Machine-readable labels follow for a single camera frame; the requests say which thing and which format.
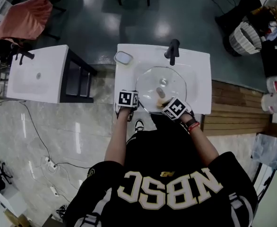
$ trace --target tiled floor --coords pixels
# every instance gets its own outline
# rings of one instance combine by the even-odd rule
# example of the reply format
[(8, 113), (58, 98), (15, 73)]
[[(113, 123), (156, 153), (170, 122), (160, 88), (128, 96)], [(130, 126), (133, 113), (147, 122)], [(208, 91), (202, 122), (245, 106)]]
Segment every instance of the tiled floor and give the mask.
[[(228, 0), (214, 0), (224, 12)], [(222, 15), (211, 0), (61, 0), (47, 29), (61, 39), (41, 36), (37, 47), (67, 44), (89, 64), (115, 64), (117, 44), (169, 46), (172, 39), (183, 49), (210, 54), (212, 79), (266, 90), (260, 53), (233, 57), (222, 43), (215, 16)]]
[[(103, 160), (115, 119), (113, 91), (114, 73), (103, 72), (92, 84), (94, 104), (25, 103), (55, 163), (88, 167)], [(129, 136), (134, 132), (137, 118), (143, 119), (146, 130), (155, 128), (147, 113), (135, 113), (128, 126)], [(210, 140), (219, 153), (232, 151), (252, 177), (256, 169), (250, 159), (254, 138), (255, 135), (244, 135), (210, 137)], [(70, 201), (87, 174), (86, 169), (69, 165), (51, 171), (45, 161), (47, 155), (27, 109), (19, 102), (0, 104), (0, 160), (7, 163), (14, 176), (13, 184), (28, 204), (26, 215), (37, 226), (67, 203), (62, 196), (55, 197), (49, 186), (53, 184)]]

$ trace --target wristband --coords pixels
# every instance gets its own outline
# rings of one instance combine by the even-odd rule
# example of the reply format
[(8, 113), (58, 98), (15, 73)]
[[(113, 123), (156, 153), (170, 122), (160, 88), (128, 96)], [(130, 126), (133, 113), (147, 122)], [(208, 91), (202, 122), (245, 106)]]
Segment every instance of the wristband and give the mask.
[(193, 130), (196, 126), (199, 126), (199, 125), (200, 125), (199, 122), (196, 122), (196, 123), (192, 124), (191, 126), (188, 127), (188, 132), (190, 133), (191, 130)]

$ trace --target sneaker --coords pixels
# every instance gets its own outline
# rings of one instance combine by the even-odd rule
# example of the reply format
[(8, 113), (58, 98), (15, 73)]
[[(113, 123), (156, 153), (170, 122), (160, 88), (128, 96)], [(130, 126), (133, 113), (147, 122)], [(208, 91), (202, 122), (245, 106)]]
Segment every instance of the sneaker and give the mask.
[(143, 131), (144, 130), (144, 124), (143, 121), (141, 121), (140, 119), (138, 119), (135, 122), (135, 132), (137, 133), (138, 131)]

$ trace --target black pants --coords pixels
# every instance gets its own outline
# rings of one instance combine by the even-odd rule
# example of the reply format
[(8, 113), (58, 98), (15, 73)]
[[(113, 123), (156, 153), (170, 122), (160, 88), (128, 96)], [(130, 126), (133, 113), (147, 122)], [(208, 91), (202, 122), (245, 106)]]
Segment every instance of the black pants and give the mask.
[(230, 34), (239, 26), (246, 15), (260, 7), (260, 0), (240, 0), (235, 8), (218, 18), (220, 25), (224, 26), (223, 30), (227, 34)]

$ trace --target orange cloth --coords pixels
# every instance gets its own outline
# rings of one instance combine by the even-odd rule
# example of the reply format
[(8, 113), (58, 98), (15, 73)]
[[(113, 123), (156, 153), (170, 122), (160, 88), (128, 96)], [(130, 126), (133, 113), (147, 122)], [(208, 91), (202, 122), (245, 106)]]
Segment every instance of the orange cloth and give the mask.
[(45, 29), (51, 11), (49, 0), (28, 0), (12, 6), (0, 23), (0, 39), (35, 40)]

